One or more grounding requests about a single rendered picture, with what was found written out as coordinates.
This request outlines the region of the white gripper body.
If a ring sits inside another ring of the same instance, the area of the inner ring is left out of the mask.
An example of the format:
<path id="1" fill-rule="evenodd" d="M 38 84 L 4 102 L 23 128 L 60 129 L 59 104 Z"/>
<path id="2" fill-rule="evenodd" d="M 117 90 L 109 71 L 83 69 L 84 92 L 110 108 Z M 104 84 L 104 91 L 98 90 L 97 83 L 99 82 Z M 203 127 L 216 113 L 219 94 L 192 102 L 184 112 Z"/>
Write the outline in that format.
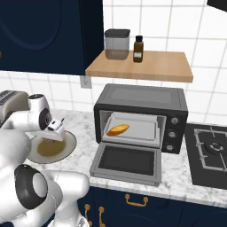
<path id="1" fill-rule="evenodd" d="M 62 126 L 60 126 L 57 130 L 50 131 L 48 129 L 42 131 L 36 131 L 32 133 L 33 136 L 46 138 L 49 140 L 55 141 L 63 141 L 66 137 L 66 132 Z"/>

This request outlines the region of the brown kebab skewer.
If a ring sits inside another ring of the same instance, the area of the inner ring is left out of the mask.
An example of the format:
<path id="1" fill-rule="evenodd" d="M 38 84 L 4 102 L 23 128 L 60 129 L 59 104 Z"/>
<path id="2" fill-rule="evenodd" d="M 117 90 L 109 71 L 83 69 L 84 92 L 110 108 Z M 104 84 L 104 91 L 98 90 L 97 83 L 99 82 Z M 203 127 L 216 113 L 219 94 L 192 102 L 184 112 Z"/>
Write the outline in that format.
<path id="1" fill-rule="evenodd" d="M 37 152 L 43 157 L 52 157 L 66 148 L 66 141 L 43 140 L 37 147 Z"/>

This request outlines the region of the golden baguette bread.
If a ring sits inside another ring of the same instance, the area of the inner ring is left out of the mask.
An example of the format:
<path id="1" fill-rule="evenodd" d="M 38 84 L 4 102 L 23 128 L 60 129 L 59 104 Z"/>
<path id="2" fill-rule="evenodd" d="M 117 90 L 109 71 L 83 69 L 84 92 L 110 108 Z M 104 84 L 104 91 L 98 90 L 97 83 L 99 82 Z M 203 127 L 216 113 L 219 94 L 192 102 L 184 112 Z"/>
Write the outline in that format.
<path id="1" fill-rule="evenodd" d="M 109 129 L 106 132 L 106 135 L 108 137 L 115 137 L 115 136 L 118 136 L 118 135 L 124 133 L 128 128 L 129 128 L 128 124 L 120 124 L 120 125 L 114 126 L 111 129 Z"/>

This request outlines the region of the grey toaster oven door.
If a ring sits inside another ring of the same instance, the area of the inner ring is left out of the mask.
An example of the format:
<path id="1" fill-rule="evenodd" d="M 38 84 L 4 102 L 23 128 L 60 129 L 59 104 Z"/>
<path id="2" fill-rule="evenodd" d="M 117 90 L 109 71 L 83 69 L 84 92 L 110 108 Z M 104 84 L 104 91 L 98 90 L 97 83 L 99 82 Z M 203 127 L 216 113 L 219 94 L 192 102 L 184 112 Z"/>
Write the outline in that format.
<path id="1" fill-rule="evenodd" d="M 161 183 L 160 149 L 101 142 L 90 175 L 105 179 L 158 186 Z"/>

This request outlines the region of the navy cupboard door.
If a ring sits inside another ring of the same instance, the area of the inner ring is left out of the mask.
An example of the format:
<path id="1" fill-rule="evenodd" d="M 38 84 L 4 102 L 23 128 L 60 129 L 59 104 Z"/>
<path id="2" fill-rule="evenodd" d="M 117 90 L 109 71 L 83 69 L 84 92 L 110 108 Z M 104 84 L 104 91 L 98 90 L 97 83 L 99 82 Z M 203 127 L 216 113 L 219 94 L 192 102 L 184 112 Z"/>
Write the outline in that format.
<path id="1" fill-rule="evenodd" d="M 90 210 L 88 211 L 88 218 L 90 221 L 92 221 L 91 227 L 99 227 L 98 208 L 103 206 L 99 205 L 98 202 L 99 198 L 96 197 L 95 188 L 92 186 L 88 190 L 87 194 L 78 200 L 78 207 L 84 218 L 85 218 L 84 205 L 85 204 L 90 205 Z"/>

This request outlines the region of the grey oven tray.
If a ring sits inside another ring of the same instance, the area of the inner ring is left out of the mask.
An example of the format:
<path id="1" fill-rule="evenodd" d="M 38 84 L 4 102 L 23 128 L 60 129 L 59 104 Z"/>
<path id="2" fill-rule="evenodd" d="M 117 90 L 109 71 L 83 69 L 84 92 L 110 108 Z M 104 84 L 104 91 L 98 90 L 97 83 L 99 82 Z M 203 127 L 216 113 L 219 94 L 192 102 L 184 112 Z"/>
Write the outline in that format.
<path id="1" fill-rule="evenodd" d="M 118 136 L 109 137 L 106 133 L 113 127 L 128 124 L 129 128 Z M 103 140 L 123 141 L 132 143 L 134 140 L 149 143 L 157 137 L 157 118 L 139 113 L 113 112 L 104 129 Z"/>

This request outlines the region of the black toaster oven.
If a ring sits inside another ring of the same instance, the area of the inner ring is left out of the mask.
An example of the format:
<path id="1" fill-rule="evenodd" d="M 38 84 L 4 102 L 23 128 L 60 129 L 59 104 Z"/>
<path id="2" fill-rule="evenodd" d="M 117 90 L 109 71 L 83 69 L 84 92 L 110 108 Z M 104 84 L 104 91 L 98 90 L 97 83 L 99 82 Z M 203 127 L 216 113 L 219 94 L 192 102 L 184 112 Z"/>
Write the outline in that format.
<path id="1" fill-rule="evenodd" d="M 188 108 L 183 89 L 149 87 L 108 83 L 94 105 L 96 141 L 101 142 L 102 130 L 112 112 L 166 116 L 166 125 L 161 151 L 179 154 L 188 117 Z M 171 119 L 177 117 L 178 124 Z M 175 138 L 168 136 L 170 131 Z M 166 146 L 173 145 L 168 151 Z"/>

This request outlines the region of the round grey plate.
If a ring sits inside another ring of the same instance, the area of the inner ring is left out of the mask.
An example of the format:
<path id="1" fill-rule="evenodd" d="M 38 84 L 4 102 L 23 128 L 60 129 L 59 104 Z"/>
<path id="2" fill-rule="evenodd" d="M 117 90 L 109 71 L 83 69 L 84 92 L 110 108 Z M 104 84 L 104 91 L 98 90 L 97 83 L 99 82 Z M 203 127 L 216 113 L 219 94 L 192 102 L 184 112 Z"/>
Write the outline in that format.
<path id="1" fill-rule="evenodd" d="M 64 140 L 66 141 L 66 148 L 63 152 L 52 157 L 41 156 L 37 152 L 37 147 L 43 140 L 49 140 L 49 139 L 34 137 L 31 139 L 31 151 L 27 158 L 30 161 L 38 164 L 51 164 L 54 162 L 58 162 L 60 160 L 64 160 L 67 156 L 69 156 L 74 151 L 77 144 L 76 137 L 74 136 L 74 134 L 72 134 L 69 131 L 65 131 L 65 132 L 66 132 L 66 137 Z"/>

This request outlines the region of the grey lidded canister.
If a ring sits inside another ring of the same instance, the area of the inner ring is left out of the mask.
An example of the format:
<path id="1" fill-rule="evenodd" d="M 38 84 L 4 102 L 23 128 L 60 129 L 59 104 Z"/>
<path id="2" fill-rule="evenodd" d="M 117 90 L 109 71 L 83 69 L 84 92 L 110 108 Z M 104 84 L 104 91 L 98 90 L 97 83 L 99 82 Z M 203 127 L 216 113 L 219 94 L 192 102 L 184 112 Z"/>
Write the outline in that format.
<path id="1" fill-rule="evenodd" d="M 105 51 L 108 59 L 124 60 L 129 55 L 129 29 L 110 28 L 105 31 Z"/>

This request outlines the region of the brown glass bottle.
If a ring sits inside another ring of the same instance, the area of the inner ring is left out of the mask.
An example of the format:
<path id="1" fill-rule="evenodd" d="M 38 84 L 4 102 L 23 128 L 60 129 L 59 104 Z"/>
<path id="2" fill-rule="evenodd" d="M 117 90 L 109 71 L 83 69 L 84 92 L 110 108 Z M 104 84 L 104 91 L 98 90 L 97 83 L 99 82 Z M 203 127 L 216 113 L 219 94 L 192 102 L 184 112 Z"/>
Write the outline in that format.
<path id="1" fill-rule="evenodd" d="M 133 61 L 136 63 L 141 63 L 143 61 L 143 53 L 144 53 L 143 37 L 141 35 L 137 35 L 136 41 L 134 42 Z"/>

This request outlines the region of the navy drawer front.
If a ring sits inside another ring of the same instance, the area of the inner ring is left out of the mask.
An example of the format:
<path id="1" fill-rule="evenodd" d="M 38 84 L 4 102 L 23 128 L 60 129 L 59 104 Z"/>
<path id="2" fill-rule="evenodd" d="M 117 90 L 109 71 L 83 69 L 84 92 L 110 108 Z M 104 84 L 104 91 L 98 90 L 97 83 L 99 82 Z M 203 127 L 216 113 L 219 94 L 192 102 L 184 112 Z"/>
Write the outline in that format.
<path id="1" fill-rule="evenodd" d="M 227 227 L 227 208 L 106 190 L 106 227 Z"/>

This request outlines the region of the black hob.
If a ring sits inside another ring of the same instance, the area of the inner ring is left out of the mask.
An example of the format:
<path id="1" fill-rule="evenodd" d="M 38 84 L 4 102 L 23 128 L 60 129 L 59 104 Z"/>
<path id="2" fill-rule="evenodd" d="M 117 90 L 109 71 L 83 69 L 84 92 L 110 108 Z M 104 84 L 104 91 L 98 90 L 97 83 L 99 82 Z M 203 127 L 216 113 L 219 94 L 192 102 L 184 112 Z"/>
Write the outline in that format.
<path id="1" fill-rule="evenodd" d="M 184 135 L 192 183 L 227 190 L 227 127 L 188 123 Z"/>

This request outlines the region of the black extractor hood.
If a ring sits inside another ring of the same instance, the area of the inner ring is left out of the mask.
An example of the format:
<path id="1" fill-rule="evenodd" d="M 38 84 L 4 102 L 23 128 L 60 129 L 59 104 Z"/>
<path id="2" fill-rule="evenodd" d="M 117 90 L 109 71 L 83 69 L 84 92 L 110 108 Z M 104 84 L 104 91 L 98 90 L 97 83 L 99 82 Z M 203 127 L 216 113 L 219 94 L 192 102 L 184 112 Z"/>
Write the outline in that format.
<path id="1" fill-rule="evenodd" d="M 227 12 L 227 0 L 207 0 L 207 5 L 215 7 L 218 10 Z"/>

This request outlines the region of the white wall socket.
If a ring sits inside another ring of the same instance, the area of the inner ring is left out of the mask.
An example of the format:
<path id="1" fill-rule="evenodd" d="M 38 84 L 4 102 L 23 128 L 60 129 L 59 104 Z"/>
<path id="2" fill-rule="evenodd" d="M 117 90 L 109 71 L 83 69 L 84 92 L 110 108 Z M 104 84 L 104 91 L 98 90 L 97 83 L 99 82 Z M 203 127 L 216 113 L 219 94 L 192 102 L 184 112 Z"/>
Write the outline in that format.
<path id="1" fill-rule="evenodd" d="M 91 78 L 86 75 L 81 75 L 80 76 L 80 84 L 83 89 L 91 89 L 92 88 L 92 83 L 91 83 Z"/>

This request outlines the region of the navy wall cupboard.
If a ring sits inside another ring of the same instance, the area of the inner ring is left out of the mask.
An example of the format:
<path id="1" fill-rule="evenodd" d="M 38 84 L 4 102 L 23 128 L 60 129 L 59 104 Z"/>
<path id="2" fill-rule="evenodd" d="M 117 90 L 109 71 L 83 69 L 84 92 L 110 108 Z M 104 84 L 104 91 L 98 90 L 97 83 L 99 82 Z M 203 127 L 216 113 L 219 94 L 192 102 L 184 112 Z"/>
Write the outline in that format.
<path id="1" fill-rule="evenodd" d="M 103 49 L 103 0 L 0 0 L 0 70 L 84 75 Z"/>

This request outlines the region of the wooden wall shelf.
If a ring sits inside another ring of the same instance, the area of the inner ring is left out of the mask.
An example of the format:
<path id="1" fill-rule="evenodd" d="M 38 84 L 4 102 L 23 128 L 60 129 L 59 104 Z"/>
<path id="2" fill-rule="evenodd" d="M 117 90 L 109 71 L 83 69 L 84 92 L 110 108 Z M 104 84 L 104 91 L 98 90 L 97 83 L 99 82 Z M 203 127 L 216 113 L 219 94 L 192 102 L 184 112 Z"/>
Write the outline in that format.
<path id="1" fill-rule="evenodd" d="M 133 61 L 133 51 L 124 60 L 107 59 L 102 51 L 87 67 L 85 75 L 163 82 L 193 81 L 185 53 L 178 51 L 144 51 L 141 63 Z"/>

